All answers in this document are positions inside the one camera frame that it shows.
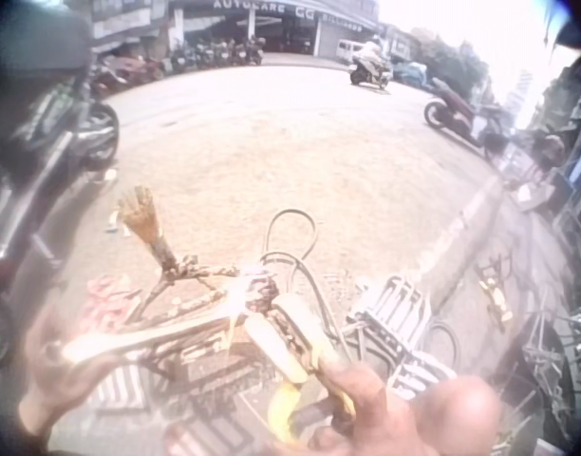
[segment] building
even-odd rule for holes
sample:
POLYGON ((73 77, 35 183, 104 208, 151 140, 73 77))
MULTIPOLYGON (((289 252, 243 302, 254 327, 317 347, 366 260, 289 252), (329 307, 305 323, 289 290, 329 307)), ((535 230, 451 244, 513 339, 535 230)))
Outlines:
POLYGON ((183 40, 266 38, 266 51, 334 58, 339 40, 378 31, 378 0, 171 0, 170 46, 183 40))
POLYGON ((66 0, 92 28, 95 52, 126 47, 129 54, 162 59, 168 51, 169 0, 66 0))
POLYGON ((392 63, 412 62, 419 57, 422 45, 418 38, 392 25, 383 26, 383 29, 386 41, 384 51, 392 63))

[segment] storefront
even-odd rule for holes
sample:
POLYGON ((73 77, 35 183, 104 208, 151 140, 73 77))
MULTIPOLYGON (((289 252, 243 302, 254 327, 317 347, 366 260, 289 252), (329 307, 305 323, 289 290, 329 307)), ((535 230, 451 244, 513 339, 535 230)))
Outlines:
POLYGON ((266 38, 266 51, 334 58, 339 40, 364 41, 377 24, 318 0, 171 2, 171 46, 181 39, 266 38))

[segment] shop sign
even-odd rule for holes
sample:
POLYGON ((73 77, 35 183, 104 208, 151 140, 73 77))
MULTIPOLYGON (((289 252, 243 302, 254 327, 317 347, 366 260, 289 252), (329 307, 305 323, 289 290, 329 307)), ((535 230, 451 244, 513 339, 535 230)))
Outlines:
POLYGON ((275 12, 277 14, 292 14, 301 19, 315 19, 316 12, 311 8, 296 7, 278 2, 243 2, 241 0, 215 0, 215 10, 255 10, 275 12))
POLYGON ((331 14, 326 14, 325 12, 323 12, 319 17, 322 22, 334 24, 335 26, 343 27, 353 31, 363 31, 363 26, 359 26, 358 24, 354 24, 353 22, 347 21, 345 19, 340 19, 339 17, 333 16, 331 14))

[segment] black wire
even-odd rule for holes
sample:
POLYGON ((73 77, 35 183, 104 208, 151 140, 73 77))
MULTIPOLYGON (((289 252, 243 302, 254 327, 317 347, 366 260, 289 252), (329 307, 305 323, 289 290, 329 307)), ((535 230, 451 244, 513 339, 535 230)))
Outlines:
POLYGON ((260 261, 261 261, 261 264, 263 264, 263 266, 267 265, 270 262, 275 261, 275 259, 268 261, 269 257, 287 257, 293 261, 294 264, 290 270, 289 278, 287 279, 287 292, 289 292, 292 288, 294 275, 296 274, 296 272, 298 270, 301 270, 303 275, 308 279, 309 284, 311 285, 311 288, 314 291, 314 294, 316 296, 316 300, 318 301, 318 306, 320 307, 320 313, 323 316, 323 321, 325 322, 326 330, 329 333, 335 334, 335 337, 337 338, 337 340, 339 340, 339 342, 341 343, 341 346, 344 349, 347 360, 351 361, 352 357, 351 357, 351 354, 349 351, 349 346, 347 345, 346 338, 344 337, 344 335, 341 331, 341 328, 339 328, 339 325, 335 321, 332 309, 330 308, 330 305, 328 304, 327 299, 323 295, 322 290, 320 289, 320 286, 316 282, 313 273, 309 269, 308 265, 304 262, 304 260, 307 258, 309 253, 311 253, 314 246, 316 245, 317 240, 318 240, 318 228, 316 226, 316 222, 307 212, 304 212, 300 209, 292 209, 292 208, 291 209, 284 209, 284 210, 278 212, 275 216, 273 216, 272 221, 270 221, 270 224, 268 225, 267 232, 266 232, 265 237, 263 239, 263 253, 261 254, 260 261), (305 219, 307 219, 309 221, 309 224, 311 225, 311 230, 312 230, 311 242, 309 243, 306 251, 300 257, 296 256, 290 252, 285 252, 282 250, 270 250, 270 236, 272 235, 273 225, 280 217, 282 217, 285 214, 296 214, 298 216, 302 216, 305 219))

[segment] helmet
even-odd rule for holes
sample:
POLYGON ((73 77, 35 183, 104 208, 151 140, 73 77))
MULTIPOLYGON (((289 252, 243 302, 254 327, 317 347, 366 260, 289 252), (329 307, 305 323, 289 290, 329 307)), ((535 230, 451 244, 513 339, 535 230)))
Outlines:
POLYGON ((379 47, 383 47, 383 45, 384 45, 382 38, 379 35, 373 35, 370 38, 370 41, 372 41, 373 43, 375 43, 379 47))

